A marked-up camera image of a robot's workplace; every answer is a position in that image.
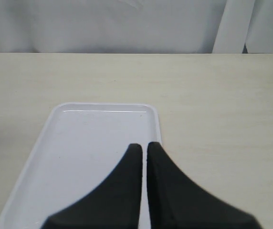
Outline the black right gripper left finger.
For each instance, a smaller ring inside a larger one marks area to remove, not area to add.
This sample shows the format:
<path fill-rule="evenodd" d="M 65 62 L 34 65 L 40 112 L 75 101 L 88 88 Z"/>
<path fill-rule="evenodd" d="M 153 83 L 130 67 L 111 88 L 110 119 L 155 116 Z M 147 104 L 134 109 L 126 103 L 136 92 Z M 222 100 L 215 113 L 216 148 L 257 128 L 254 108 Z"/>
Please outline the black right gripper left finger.
<path fill-rule="evenodd" d="M 113 171 L 88 195 L 49 216 L 44 229 L 136 229 L 142 192 L 142 147 L 130 144 Z"/>

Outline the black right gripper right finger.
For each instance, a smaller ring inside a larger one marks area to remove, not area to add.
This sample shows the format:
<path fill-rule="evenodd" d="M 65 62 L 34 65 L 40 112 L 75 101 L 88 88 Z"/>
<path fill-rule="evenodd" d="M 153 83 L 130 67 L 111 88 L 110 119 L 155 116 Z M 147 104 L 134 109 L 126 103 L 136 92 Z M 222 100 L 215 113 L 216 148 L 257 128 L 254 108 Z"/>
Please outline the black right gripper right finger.
<path fill-rule="evenodd" d="M 201 188 L 160 143 L 147 147 L 147 198 L 153 229 L 259 229 L 257 219 Z"/>

